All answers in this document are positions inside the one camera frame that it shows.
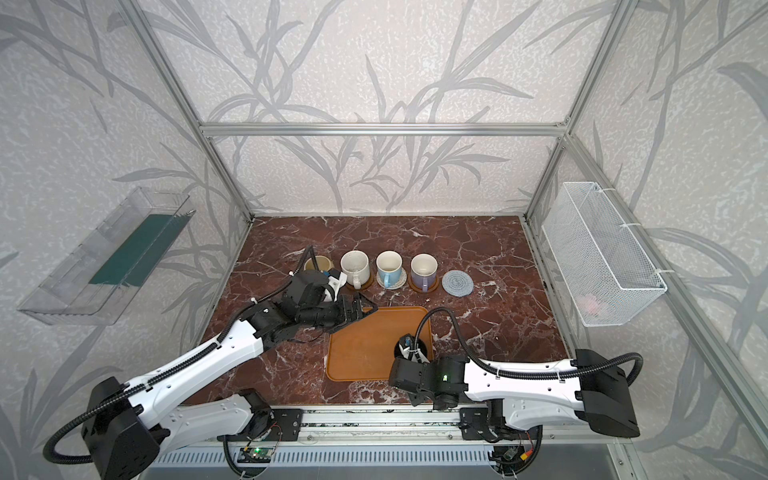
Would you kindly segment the round wooden saucer coaster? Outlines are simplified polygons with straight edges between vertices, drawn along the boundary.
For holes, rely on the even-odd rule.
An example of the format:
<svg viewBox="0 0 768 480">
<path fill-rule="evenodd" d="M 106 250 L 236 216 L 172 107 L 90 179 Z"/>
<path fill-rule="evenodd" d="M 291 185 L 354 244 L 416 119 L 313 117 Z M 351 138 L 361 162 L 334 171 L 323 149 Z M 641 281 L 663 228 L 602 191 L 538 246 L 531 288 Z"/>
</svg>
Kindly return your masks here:
<svg viewBox="0 0 768 480">
<path fill-rule="evenodd" d="M 411 290 L 419 294 L 427 294 L 434 292 L 439 286 L 440 276 L 438 274 L 432 275 L 427 278 L 427 289 L 424 289 L 421 284 L 418 284 L 411 274 L 407 276 L 407 284 Z"/>
</svg>

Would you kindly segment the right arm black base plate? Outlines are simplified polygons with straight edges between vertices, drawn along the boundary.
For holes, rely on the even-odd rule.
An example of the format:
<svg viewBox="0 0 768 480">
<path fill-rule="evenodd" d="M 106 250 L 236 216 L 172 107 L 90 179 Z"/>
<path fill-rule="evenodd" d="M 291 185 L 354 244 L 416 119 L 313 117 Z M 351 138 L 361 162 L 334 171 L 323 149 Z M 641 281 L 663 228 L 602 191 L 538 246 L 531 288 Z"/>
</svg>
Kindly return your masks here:
<svg viewBox="0 0 768 480">
<path fill-rule="evenodd" d="M 520 440 L 537 445 L 543 437 L 542 426 L 525 431 L 509 427 L 502 404 L 498 402 L 491 402 L 485 407 L 461 408 L 459 416 L 458 426 L 463 440 L 483 440 L 488 443 Z"/>
</svg>

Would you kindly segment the purple mug white inside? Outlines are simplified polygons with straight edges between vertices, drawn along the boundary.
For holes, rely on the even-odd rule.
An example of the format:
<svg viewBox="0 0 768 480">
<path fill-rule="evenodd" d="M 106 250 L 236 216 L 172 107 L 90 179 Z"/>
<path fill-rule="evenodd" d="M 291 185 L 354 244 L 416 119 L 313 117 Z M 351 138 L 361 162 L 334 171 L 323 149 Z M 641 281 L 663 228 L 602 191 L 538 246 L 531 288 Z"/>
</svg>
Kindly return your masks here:
<svg viewBox="0 0 768 480">
<path fill-rule="evenodd" d="M 427 293 L 433 289 L 437 280 L 438 262 L 430 254 L 416 255 L 411 261 L 410 282 L 414 290 Z"/>
</svg>

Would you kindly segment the grey round felt coaster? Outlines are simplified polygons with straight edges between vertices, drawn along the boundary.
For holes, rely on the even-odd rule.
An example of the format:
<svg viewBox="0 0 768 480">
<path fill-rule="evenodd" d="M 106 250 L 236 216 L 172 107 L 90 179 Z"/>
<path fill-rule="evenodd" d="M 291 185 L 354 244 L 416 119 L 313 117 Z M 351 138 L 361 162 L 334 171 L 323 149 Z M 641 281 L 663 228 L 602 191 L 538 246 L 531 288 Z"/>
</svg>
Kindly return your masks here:
<svg viewBox="0 0 768 480">
<path fill-rule="evenodd" d="M 457 298 L 466 297 L 474 291 L 474 281 L 469 274 L 460 270 L 446 272 L 441 285 L 447 294 Z"/>
</svg>

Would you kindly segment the dark round wooden coaster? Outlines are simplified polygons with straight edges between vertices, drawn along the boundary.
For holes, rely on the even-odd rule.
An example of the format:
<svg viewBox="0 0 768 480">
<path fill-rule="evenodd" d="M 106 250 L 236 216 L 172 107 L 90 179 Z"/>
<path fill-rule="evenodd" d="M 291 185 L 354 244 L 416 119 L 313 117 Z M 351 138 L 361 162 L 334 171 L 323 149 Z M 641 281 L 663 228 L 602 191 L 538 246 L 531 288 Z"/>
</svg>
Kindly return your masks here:
<svg viewBox="0 0 768 480">
<path fill-rule="evenodd" d="M 347 281 L 346 281 L 346 283 L 344 285 L 344 288 L 346 290 L 348 290 L 348 291 L 351 291 L 351 292 L 365 291 L 365 290 L 369 289 L 375 283 L 375 280 L 376 280 L 376 275 L 374 273 L 372 273 L 365 283 L 362 283 L 359 288 L 356 288 L 354 283 L 352 282 L 352 278 L 348 277 Z"/>
</svg>

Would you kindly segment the white speckled mug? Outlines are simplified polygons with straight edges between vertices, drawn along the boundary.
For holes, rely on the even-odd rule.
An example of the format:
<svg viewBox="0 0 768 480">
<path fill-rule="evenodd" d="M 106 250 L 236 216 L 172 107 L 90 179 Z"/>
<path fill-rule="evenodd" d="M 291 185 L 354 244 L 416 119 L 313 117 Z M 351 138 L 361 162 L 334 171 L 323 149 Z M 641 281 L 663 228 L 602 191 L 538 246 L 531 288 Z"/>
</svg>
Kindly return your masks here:
<svg viewBox="0 0 768 480">
<path fill-rule="evenodd" d="M 347 276 L 347 283 L 355 290 L 362 290 L 371 279 L 370 261 L 363 251 L 346 252 L 341 258 L 340 265 Z"/>
</svg>

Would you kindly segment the light blue mug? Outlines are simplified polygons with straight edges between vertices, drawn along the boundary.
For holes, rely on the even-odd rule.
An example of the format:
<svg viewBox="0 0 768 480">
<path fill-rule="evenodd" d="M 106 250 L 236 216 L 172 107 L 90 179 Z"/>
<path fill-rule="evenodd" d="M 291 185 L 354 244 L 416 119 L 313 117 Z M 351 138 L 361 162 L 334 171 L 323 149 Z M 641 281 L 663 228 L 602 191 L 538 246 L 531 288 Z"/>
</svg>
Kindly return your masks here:
<svg viewBox="0 0 768 480">
<path fill-rule="evenodd" d="M 384 251 L 376 258 L 376 274 L 378 271 L 394 272 L 403 270 L 403 260 L 399 253 L 395 251 Z"/>
</svg>

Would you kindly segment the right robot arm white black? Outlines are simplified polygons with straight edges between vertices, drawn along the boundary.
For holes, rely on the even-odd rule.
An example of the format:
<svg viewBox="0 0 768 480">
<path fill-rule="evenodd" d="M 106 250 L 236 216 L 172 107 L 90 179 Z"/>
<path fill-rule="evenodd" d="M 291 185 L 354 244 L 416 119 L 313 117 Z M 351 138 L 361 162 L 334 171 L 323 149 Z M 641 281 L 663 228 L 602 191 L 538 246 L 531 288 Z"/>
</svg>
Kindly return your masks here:
<svg viewBox="0 0 768 480">
<path fill-rule="evenodd" d="M 589 349 L 545 363 L 504 363 L 452 355 L 430 363 L 394 360 L 388 383 L 414 406 L 452 409 L 464 398 L 488 402 L 490 422 L 513 431 L 581 421 L 598 434 L 637 438 L 629 387 L 642 370 L 636 353 L 606 359 Z"/>
</svg>

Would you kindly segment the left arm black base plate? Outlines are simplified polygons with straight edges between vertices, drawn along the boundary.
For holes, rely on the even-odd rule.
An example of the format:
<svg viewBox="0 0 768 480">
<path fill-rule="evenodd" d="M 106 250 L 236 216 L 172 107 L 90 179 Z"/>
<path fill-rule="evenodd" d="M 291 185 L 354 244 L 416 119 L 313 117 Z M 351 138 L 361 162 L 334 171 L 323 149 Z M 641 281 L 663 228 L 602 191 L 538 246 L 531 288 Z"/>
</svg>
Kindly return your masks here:
<svg viewBox="0 0 768 480">
<path fill-rule="evenodd" d="M 303 413 L 304 411 L 300 408 L 278 408 L 257 412 L 238 439 L 266 442 L 297 441 Z"/>
</svg>

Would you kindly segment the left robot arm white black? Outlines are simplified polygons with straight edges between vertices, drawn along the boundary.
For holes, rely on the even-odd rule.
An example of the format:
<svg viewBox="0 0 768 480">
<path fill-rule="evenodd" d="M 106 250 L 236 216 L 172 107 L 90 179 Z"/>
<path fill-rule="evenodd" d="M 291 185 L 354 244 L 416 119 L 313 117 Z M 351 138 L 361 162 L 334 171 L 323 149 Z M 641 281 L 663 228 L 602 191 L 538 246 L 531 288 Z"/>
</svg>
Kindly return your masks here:
<svg viewBox="0 0 768 480">
<path fill-rule="evenodd" d="M 255 391 L 192 407 L 184 401 L 303 328 L 331 334 L 376 313 L 377 305 L 363 294 L 343 293 L 346 279 L 339 270 L 298 272 L 180 357 L 125 383 L 107 378 L 92 389 L 87 410 L 45 443 L 43 458 L 57 465 L 93 464 L 103 479 L 133 479 L 171 450 L 245 434 L 269 411 Z"/>
</svg>

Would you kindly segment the woven multicolour round coaster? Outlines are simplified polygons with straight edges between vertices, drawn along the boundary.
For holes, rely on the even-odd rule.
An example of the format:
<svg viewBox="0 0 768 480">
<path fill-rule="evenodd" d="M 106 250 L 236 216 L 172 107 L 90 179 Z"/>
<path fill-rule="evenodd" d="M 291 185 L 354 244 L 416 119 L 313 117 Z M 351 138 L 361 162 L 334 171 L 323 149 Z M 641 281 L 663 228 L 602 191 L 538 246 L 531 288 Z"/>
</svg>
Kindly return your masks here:
<svg viewBox="0 0 768 480">
<path fill-rule="evenodd" d="M 407 274 L 402 269 L 394 272 L 378 271 L 375 279 L 386 290 L 398 290 L 405 285 Z"/>
</svg>

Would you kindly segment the beige glazed mug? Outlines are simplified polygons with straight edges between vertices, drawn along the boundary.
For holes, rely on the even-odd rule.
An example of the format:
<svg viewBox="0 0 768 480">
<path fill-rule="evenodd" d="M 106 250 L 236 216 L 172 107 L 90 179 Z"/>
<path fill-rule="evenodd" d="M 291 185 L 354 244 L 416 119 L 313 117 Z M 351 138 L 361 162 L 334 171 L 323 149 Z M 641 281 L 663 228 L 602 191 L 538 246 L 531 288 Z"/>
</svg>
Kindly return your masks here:
<svg viewBox="0 0 768 480">
<path fill-rule="evenodd" d="M 305 261 L 303 265 L 304 270 L 318 270 L 325 274 L 329 273 L 333 268 L 333 261 L 324 255 L 316 255 L 314 257 L 310 257 Z"/>
</svg>

